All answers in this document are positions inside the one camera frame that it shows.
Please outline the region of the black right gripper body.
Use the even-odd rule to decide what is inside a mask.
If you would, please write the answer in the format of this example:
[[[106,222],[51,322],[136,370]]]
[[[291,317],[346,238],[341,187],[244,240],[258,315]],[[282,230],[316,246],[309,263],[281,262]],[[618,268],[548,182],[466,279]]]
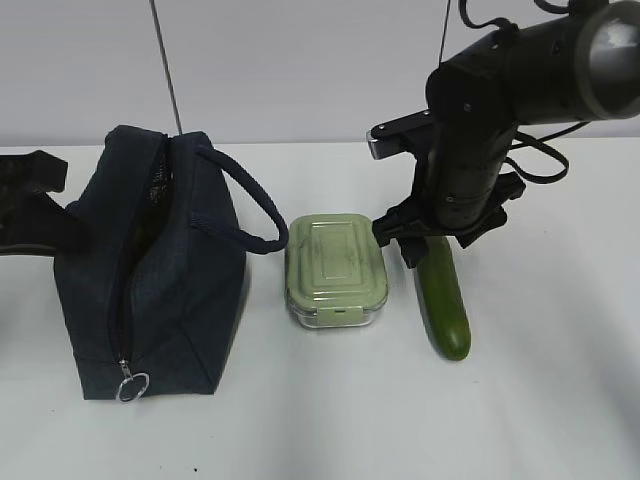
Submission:
[[[466,248],[507,221],[503,204],[522,196],[524,181],[500,172],[507,145],[425,144],[400,147],[372,144],[372,156],[384,159],[410,153],[416,159],[409,196],[373,222],[383,247],[426,237],[451,236]]]

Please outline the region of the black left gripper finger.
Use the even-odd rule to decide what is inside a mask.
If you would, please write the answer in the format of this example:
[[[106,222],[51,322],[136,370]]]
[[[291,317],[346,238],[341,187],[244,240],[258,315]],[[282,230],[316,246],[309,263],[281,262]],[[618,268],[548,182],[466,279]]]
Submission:
[[[9,209],[10,253],[83,253],[92,233],[47,194],[31,194]]]

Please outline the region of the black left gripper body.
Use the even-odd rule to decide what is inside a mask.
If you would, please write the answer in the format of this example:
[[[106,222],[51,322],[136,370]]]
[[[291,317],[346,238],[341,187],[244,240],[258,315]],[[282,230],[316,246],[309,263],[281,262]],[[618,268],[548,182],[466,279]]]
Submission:
[[[52,257],[65,217],[50,192],[65,189],[67,162],[42,150],[1,156],[1,254]]]

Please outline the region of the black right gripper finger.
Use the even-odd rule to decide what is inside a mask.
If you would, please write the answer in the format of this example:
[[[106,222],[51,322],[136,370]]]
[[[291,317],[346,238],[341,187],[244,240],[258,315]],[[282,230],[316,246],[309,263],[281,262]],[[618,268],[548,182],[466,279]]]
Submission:
[[[415,269],[421,259],[424,258],[429,251],[427,241],[424,237],[399,238],[397,243],[400,247],[401,256],[408,269]]]

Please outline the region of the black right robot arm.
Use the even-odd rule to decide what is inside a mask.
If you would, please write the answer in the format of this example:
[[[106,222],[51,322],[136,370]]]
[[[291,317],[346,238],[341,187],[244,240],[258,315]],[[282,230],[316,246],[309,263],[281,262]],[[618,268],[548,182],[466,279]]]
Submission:
[[[416,161],[409,196],[376,219],[380,246],[397,242],[408,267],[428,254],[428,239],[467,247],[507,220],[505,204],[536,176],[513,166],[513,149],[557,156],[529,125],[569,133],[592,122],[639,113],[639,5],[635,1],[541,2],[548,22],[527,28],[495,18],[486,35],[428,77],[424,110],[372,127],[375,159]]]

